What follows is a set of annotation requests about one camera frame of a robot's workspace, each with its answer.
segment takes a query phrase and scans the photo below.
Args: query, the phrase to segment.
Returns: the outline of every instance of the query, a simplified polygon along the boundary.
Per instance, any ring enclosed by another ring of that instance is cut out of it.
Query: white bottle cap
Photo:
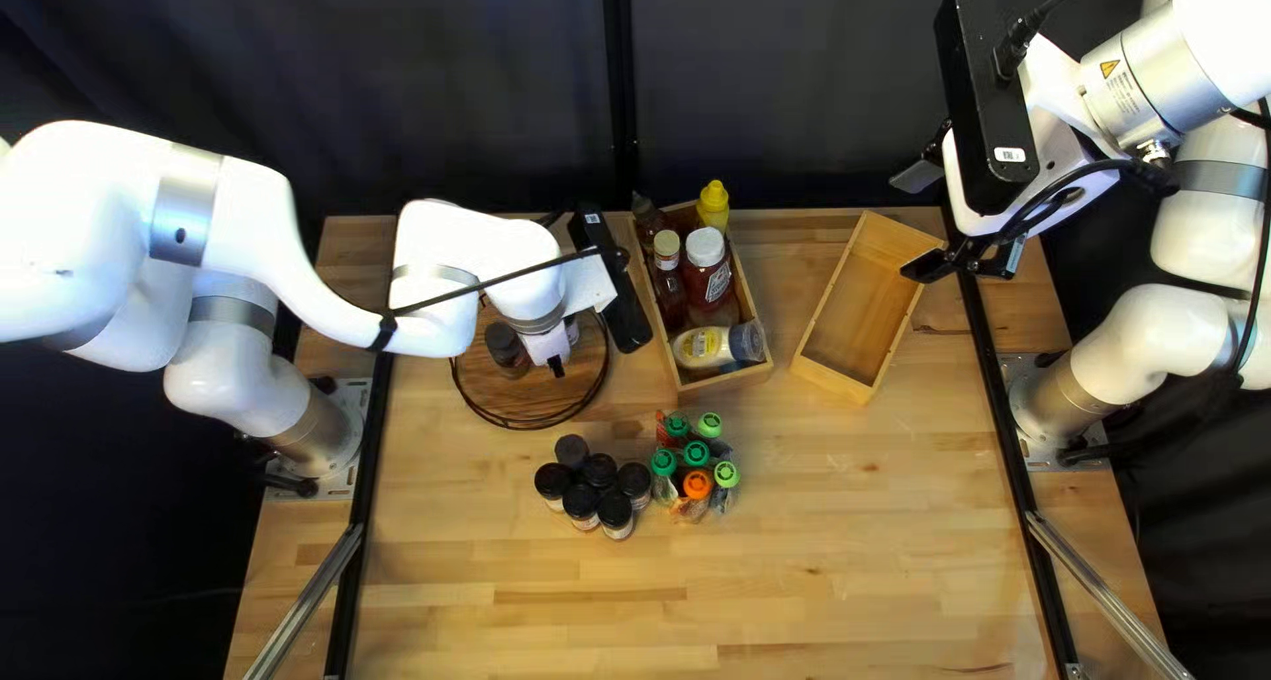
[[[688,240],[684,241],[684,252],[689,254],[689,263],[694,266],[714,266],[723,258],[723,234],[709,226],[689,233]]]

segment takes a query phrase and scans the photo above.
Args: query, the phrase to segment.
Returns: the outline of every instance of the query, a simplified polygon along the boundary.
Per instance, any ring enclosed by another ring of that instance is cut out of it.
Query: mounting plate
[[[1002,367],[1002,379],[1005,383],[1007,389],[1016,379],[1027,379],[1032,375],[1041,375],[1042,367],[1037,367],[1037,355],[999,355],[998,365]],[[1041,444],[1030,440],[1018,428],[1016,433],[1019,436],[1019,451],[1024,455],[1024,465],[1028,468],[1030,473],[1033,472],[1096,472],[1099,469],[1108,469],[1108,463],[1106,459],[1091,459],[1085,461],[1078,461],[1071,466],[1064,466],[1055,458],[1063,447],[1057,445]],[[1085,431],[1085,439],[1092,446],[1108,444],[1108,436],[1103,431],[1103,423],[1096,422]]]
[[[366,408],[371,400],[371,379],[337,379],[336,391],[328,397],[330,397],[330,400],[336,403],[336,407],[344,413],[344,417],[348,418],[350,435],[355,437],[352,444],[360,447],[362,444],[362,427],[366,425]],[[264,501],[351,500],[353,498],[353,487],[357,484],[357,460],[358,456],[355,456],[353,463],[344,468],[339,474],[325,477],[324,479],[316,479],[318,493],[309,498],[301,497],[300,494],[287,489],[266,487]],[[287,460],[280,456],[271,460],[266,465],[266,472],[280,477],[299,479],[299,475],[292,474],[287,466]]]

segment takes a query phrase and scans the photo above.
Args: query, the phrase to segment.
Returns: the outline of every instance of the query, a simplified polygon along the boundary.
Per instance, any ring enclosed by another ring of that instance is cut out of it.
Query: barcode sticker
[[[1007,161],[1013,164],[1018,164],[1019,161],[1027,159],[1024,150],[1009,146],[999,146],[998,149],[994,149],[993,156],[998,161]]]

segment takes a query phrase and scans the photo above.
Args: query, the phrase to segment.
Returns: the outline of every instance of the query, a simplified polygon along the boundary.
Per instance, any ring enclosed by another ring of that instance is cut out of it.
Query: orange cap
[[[689,472],[684,477],[684,496],[690,500],[704,500],[710,496],[714,482],[707,477],[705,472]]]

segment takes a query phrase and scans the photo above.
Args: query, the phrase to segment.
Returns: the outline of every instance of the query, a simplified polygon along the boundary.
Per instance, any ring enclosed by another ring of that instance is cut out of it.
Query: ketchup bottle
[[[680,264],[680,278],[688,294],[689,323],[695,328],[740,323],[723,234],[712,228],[689,233],[684,252],[688,261]]]

